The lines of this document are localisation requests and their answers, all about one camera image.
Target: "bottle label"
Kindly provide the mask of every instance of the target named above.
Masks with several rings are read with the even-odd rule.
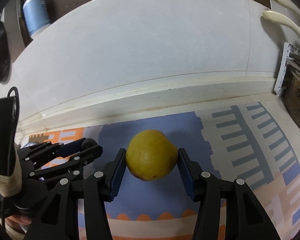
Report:
[[[31,0],[23,7],[26,25],[30,36],[50,23],[45,0]]]

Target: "bottle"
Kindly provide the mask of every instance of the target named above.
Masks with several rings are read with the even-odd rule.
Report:
[[[45,0],[26,0],[23,5],[23,14],[33,40],[51,24]]]

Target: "yellow fruit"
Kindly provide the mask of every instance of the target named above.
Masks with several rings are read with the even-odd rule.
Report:
[[[126,152],[131,174],[142,180],[162,179],[178,160],[178,149],[158,130],[145,130],[132,138]]]

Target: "metal rivet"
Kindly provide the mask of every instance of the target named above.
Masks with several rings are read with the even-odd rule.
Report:
[[[67,183],[68,183],[68,179],[66,179],[66,178],[60,180],[60,184],[61,184],[61,185],[65,185],[65,184],[67,184]]]
[[[239,185],[243,185],[243,184],[244,184],[244,180],[243,180],[243,179],[237,179],[236,182],[237,182]]]
[[[97,172],[94,174],[94,176],[95,176],[96,178],[100,178],[100,177],[103,176],[103,172],[102,172],[102,171],[97,171]]]
[[[208,178],[208,177],[210,177],[210,173],[207,172],[207,171],[203,171],[203,172],[201,173],[201,176],[204,177],[204,178]]]

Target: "metal pot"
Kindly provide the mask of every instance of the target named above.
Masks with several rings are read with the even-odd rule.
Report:
[[[288,113],[300,128],[300,73],[291,69],[292,76],[284,94],[284,103]]]

